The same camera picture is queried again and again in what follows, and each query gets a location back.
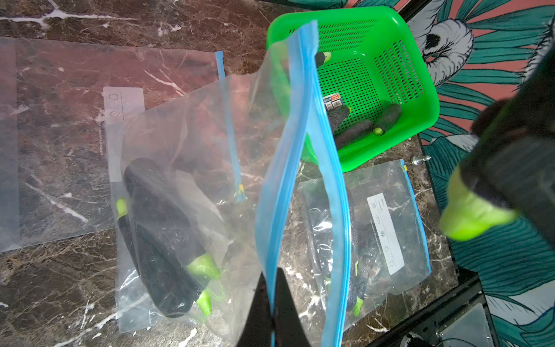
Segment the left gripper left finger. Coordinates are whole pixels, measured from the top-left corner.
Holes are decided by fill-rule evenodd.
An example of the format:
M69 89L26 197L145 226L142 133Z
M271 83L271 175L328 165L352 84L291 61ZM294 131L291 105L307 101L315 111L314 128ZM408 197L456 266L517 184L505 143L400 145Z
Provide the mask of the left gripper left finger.
M260 274L243 332L237 347L271 347L273 318L264 274Z

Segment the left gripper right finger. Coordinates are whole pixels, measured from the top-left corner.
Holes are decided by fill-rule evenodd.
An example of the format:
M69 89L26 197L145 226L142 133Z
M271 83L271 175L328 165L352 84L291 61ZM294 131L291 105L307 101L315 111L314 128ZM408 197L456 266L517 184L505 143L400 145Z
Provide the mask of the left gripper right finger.
M305 336L286 275L281 267L277 269L273 319L276 346L311 346Z

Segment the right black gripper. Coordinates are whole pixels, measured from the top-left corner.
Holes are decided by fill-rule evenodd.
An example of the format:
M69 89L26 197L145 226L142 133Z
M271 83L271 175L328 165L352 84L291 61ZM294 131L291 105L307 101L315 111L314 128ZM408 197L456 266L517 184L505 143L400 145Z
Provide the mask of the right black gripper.
M460 162L463 182L493 205L517 211L553 245L554 50L513 98L487 115L476 146Z

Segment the eggplant with green stem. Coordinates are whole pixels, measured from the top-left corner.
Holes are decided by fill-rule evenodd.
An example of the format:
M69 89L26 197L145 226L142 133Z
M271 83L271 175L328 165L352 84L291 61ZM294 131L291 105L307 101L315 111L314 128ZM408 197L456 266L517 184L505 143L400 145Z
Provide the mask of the eggplant with green stem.
M510 224L519 218L517 211L495 206L472 192L462 178L458 166L449 179L447 206L439 221L439 228L447 238L468 241L490 228Z

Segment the clear zip bag blue zipper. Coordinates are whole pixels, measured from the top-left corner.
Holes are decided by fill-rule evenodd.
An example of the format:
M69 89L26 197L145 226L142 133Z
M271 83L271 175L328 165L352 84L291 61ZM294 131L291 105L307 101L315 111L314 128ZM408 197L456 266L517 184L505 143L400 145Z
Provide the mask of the clear zip bag blue zipper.
M351 275L345 324L358 322L390 294L399 295L432 272L426 234L404 160L344 175L351 214ZM302 182L304 222L318 289L331 289L332 217L322 179Z

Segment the dark purple eggplant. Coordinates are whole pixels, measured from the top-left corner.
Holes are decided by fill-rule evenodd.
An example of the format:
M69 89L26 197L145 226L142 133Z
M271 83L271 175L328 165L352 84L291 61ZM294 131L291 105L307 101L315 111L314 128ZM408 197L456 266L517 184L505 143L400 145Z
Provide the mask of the dark purple eggplant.
M312 208L311 214L317 264L321 273L320 284L327 293L332 283L332 217L329 205ZM348 319L356 321L360 318L364 302L367 300L369 279L379 272L379 250L369 207L354 207L351 210L351 221L354 223L351 227L354 235L351 237L351 274L346 311Z

